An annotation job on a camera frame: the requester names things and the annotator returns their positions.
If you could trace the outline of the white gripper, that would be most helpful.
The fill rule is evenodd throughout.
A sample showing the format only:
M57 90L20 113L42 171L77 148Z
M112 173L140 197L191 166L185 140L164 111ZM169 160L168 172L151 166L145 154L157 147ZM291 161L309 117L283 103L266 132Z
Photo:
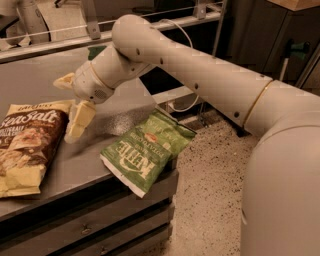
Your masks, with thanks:
M81 102L71 107L64 136L66 143L75 143L94 119L96 115L95 104L104 103L114 94L114 90L99 79L90 61L81 65L75 74L68 73L56 79L53 85L63 90L73 88L74 94L82 99Z

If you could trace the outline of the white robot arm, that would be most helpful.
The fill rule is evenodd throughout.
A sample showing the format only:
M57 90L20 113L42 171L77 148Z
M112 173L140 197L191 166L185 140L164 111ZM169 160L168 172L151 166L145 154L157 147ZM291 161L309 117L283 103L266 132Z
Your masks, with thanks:
M158 67L258 137L245 172L241 256L320 256L320 97L180 44L136 15L112 42L54 84L90 106Z

